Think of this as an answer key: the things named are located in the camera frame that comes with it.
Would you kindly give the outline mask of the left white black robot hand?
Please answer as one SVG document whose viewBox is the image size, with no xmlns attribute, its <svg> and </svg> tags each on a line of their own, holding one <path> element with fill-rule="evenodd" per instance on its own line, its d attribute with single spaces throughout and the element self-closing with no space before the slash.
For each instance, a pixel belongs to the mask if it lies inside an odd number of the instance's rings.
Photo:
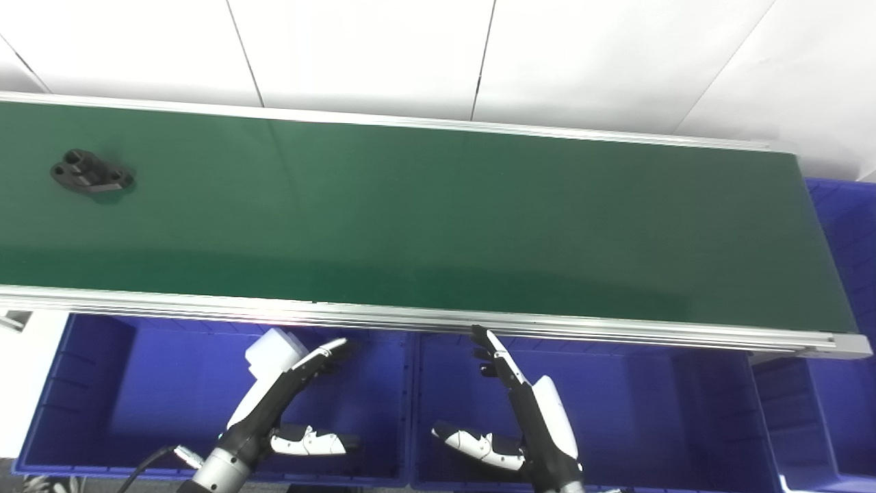
<svg viewBox="0 0 876 493">
<path fill-rule="evenodd" d="M 337 368 L 352 353 L 355 345 L 346 338 L 317 346 L 291 368 L 282 370 L 253 409 L 235 421 L 219 439 L 217 446 L 255 469 L 270 453 L 288 456 L 347 455 L 362 446 L 357 435 L 331 433 L 313 425 L 284 425 L 281 418 L 294 397 L 323 372 Z"/>
</svg>

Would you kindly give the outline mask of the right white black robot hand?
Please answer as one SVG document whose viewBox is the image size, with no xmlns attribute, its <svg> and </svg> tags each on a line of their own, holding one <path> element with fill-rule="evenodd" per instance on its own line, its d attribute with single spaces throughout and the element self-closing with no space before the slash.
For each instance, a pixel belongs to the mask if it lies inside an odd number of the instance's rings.
<svg viewBox="0 0 876 493">
<path fill-rule="evenodd" d="M 583 467 L 569 417 L 556 384 L 548 375 L 531 383 L 497 335 L 473 325 L 473 354 L 483 377 L 506 388 L 521 438 L 458 427 L 437 421 L 431 434 L 461 455 L 492 468 L 519 473 L 535 492 L 582 492 Z"/>
</svg>

